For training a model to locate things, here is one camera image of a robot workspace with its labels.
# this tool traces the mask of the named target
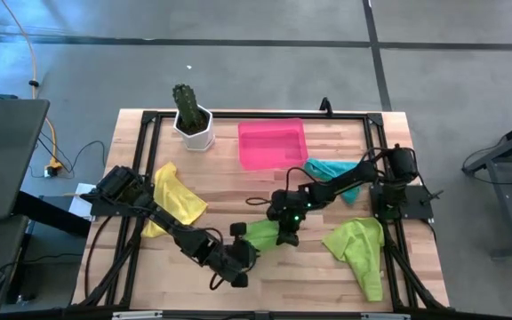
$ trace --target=white paper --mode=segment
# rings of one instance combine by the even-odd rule
[[[76,194],[81,195],[85,193],[89,193],[92,189],[96,188],[96,186],[87,184],[87,183],[78,183],[76,187]],[[77,215],[80,218],[84,218],[90,221],[94,221],[95,217],[90,214],[90,210],[92,209],[92,204],[86,200],[83,200],[79,196],[75,196],[72,199],[72,203],[70,204],[70,208],[68,211]]]

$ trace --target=potted cactus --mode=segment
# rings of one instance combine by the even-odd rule
[[[196,104],[195,92],[185,84],[175,85],[173,99],[178,109],[173,128],[188,150],[206,151],[214,142],[211,111]]]

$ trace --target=cactus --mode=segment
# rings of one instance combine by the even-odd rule
[[[180,129],[193,134],[206,128],[206,118],[196,106],[195,92],[190,86],[177,84],[173,88],[173,99],[180,115]]]

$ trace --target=blue towel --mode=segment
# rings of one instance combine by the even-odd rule
[[[304,164],[303,168],[312,176],[320,180],[331,180],[344,172],[347,172],[356,167],[356,163],[340,162],[340,161],[323,161],[314,158],[309,158]],[[352,188],[341,194],[343,201],[348,204],[355,202],[359,188]]]

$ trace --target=yellow cable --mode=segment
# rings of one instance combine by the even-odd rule
[[[19,23],[19,20],[17,20],[17,17],[15,17],[15,14],[13,13],[13,11],[9,7],[9,5],[7,5],[5,0],[1,0],[1,2],[4,4],[5,8],[9,12],[9,14],[11,14],[11,17],[15,21],[15,24],[17,24],[17,27],[19,27],[21,34],[23,35],[23,37],[25,38],[25,41],[27,42],[28,50],[31,54],[31,64],[33,66],[33,81],[36,81],[36,56],[35,56],[35,50],[33,50],[33,45],[31,44],[31,41],[28,39],[27,32],[25,32],[25,30],[21,26],[21,24]],[[36,88],[34,85],[31,85],[31,93],[32,93],[33,100],[36,99]],[[49,165],[52,168],[59,169],[59,168],[61,168],[62,165],[58,161],[56,161],[57,138],[56,138],[56,134],[54,132],[54,127],[52,126],[51,120],[49,120],[48,117],[45,117],[44,121],[49,125],[49,128],[51,129],[51,137],[52,137],[52,156],[51,156],[51,162],[49,163]]]

